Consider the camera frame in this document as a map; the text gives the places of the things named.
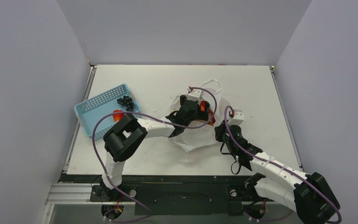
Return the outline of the white plastic bag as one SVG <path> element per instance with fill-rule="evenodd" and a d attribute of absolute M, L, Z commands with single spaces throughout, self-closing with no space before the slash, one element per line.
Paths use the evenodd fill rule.
<path fill-rule="evenodd" d="M 184 132 L 176 137 L 169 138 L 169 142 L 181 147 L 186 152 L 194 149 L 211 146 L 217 143 L 215 140 L 214 128 L 219 126 L 223 121 L 224 108 L 229 105 L 229 102 L 222 98 L 223 88 L 216 79 L 210 79 L 199 87 L 206 89 L 213 93 L 217 100 L 217 111 L 211 123 L 199 129 L 185 129 Z"/>

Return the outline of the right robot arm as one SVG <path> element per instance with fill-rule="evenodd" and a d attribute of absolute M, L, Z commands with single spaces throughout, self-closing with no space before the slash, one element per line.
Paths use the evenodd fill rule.
<path fill-rule="evenodd" d="M 267 198 L 297 213 L 305 224 L 331 224 L 337 215 L 342 222 L 340 204 L 319 173 L 292 169 L 243 138 L 241 128 L 224 122 L 215 128 L 215 139 L 227 146 L 229 154 L 255 172 L 245 181 L 244 193 L 250 199 Z"/>

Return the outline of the black fake grape bunch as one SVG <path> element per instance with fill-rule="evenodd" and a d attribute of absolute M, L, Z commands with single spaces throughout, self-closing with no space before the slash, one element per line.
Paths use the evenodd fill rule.
<path fill-rule="evenodd" d="M 126 111 L 132 112 L 135 109 L 135 103 L 130 96 L 124 95 L 123 97 L 118 98 L 117 103 L 123 108 L 125 107 Z"/>

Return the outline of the orange fake fruit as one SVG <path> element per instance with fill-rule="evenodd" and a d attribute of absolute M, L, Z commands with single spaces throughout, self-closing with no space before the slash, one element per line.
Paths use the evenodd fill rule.
<path fill-rule="evenodd" d="M 198 120 L 199 121 L 208 121 L 210 126 L 213 126 L 215 123 L 215 118 L 213 115 L 213 110 L 210 109 L 210 104 L 202 100 L 198 109 Z"/>

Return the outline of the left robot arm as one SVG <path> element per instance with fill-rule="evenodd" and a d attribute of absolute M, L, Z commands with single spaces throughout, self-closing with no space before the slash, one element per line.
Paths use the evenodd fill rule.
<path fill-rule="evenodd" d="M 180 108 L 161 121 L 137 119 L 131 113 L 124 115 L 103 136 L 106 163 L 102 175 L 102 195 L 110 201 L 119 198 L 125 161 L 134 155 L 144 139 L 176 137 L 190 128 L 193 121 L 210 122 L 213 114 L 206 100 L 190 100 L 188 96 L 181 95 Z"/>

